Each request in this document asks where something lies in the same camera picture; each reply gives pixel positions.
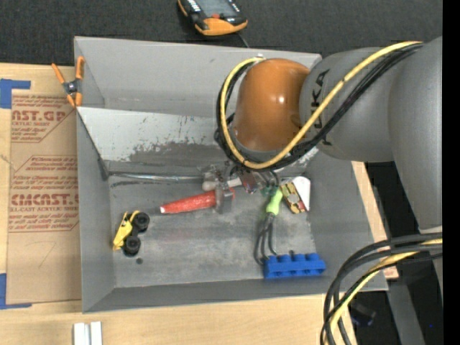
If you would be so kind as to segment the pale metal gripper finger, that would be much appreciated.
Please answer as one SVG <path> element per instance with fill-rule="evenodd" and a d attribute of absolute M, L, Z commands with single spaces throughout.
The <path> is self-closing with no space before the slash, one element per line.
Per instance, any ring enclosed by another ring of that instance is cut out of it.
<path fill-rule="evenodd" d="M 233 171 L 233 165 L 209 165 L 201 170 L 205 179 L 229 179 Z"/>
<path fill-rule="evenodd" d="M 228 180 L 226 182 L 219 182 L 217 180 L 205 180 L 202 183 L 201 187 L 204 192 L 208 192 L 208 191 L 215 190 L 217 187 L 222 186 L 222 185 L 227 185 L 229 188 L 234 188 L 234 187 L 240 186 L 241 184 L 242 182 L 238 178 Z"/>

